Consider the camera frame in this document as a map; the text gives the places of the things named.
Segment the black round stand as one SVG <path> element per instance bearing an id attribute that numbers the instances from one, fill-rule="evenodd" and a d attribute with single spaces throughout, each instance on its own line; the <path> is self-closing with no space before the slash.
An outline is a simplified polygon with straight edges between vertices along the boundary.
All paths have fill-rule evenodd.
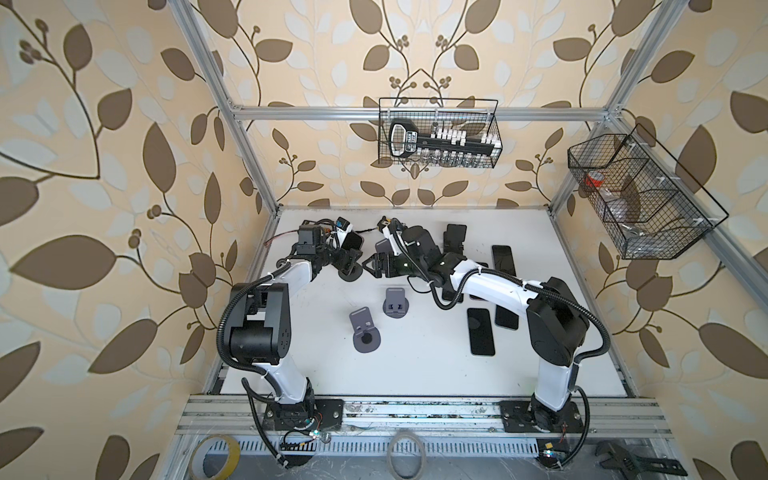
<path id="1" fill-rule="evenodd" d="M 339 270 L 338 276 L 346 282 L 354 282 L 363 274 L 363 268 L 360 264 L 354 263 L 347 270 Z"/>

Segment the grey round stand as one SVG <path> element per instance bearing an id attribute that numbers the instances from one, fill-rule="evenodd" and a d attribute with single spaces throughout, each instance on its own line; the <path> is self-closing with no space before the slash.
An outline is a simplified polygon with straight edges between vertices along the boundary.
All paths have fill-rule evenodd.
<path id="1" fill-rule="evenodd" d="M 409 309 L 405 289 L 402 287 L 387 288 L 382 309 L 384 314 L 390 318 L 401 319 L 405 317 Z"/>

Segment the dark round stand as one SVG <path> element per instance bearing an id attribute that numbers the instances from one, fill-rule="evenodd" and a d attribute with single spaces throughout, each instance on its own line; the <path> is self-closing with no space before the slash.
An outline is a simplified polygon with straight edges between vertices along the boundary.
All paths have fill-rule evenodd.
<path id="1" fill-rule="evenodd" d="M 353 328 L 353 346 L 358 353 L 367 354 L 377 350 L 381 345 L 381 335 L 373 322 L 368 307 L 362 307 L 349 315 Z"/>

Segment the black phone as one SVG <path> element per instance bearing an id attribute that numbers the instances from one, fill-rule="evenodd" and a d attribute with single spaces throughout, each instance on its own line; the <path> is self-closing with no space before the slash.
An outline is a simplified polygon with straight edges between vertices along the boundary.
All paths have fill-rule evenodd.
<path id="1" fill-rule="evenodd" d="M 494 323 L 496 326 L 510 329 L 519 329 L 519 315 L 499 305 L 495 309 Z"/>
<path id="2" fill-rule="evenodd" d="M 489 310 L 469 308 L 467 325 L 471 353 L 475 356 L 494 356 L 496 351 Z"/>
<path id="3" fill-rule="evenodd" d="M 511 247 L 508 245 L 493 245 L 491 250 L 494 269 L 515 276 L 517 272 Z"/>

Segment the purple round phone stand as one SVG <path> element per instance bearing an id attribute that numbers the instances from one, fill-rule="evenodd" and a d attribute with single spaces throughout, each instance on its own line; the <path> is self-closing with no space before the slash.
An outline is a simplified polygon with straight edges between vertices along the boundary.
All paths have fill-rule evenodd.
<path id="1" fill-rule="evenodd" d="M 392 252 L 392 247 L 391 247 L 390 242 L 387 239 L 383 239 L 383 240 L 378 241 L 375 244 L 375 251 L 377 253 L 391 253 Z"/>

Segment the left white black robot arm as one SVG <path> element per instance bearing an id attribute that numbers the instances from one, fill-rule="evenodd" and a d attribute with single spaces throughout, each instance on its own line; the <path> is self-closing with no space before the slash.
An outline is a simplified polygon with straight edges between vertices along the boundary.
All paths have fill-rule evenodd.
<path id="1" fill-rule="evenodd" d="M 311 381 L 289 355 L 291 298 L 327 266 L 348 280 L 359 278 L 362 242 L 343 217 L 306 220 L 272 272 L 231 290 L 216 333 L 218 355 L 278 428 L 306 429 L 319 420 Z"/>

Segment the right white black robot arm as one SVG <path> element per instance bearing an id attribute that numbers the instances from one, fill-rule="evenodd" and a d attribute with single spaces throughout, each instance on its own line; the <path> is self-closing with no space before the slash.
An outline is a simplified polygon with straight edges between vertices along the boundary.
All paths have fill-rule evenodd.
<path id="1" fill-rule="evenodd" d="M 429 231 L 407 227 L 396 218 L 381 218 L 376 229 L 389 248 L 363 263 L 374 277 L 416 277 L 426 283 L 443 311 L 453 309 L 459 296 L 468 294 L 527 321 L 530 343 L 539 357 L 531 416 L 540 429 L 552 430 L 561 423 L 578 390 L 581 364 L 606 354 L 611 346 L 607 328 L 576 301 L 568 285 L 556 277 L 544 282 L 520 279 L 460 253 L 442 251 Z"/>

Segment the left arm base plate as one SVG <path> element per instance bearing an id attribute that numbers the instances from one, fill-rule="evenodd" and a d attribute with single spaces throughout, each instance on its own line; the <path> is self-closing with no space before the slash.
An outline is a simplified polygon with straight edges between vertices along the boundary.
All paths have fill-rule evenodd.
<path id="1" fill-rule="evenodd" d="M 345 402 L 338 398 L 305 399 L 297 404 L 267 405 L 266 428 L 276 431 L 337 431 L 343 422 Z"/>

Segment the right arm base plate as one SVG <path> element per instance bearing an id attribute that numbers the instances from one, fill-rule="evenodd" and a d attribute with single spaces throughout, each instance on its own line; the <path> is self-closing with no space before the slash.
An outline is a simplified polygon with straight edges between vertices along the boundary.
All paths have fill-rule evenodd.
<path id="1" fill-rule="evenodd" d="M 567 401 L 563 408 L 552 411 L 535 399 L 505 400 L 499 403 L 506 433 L 576 434 L 584 431 L 586 415 L 577 404 Z"/>

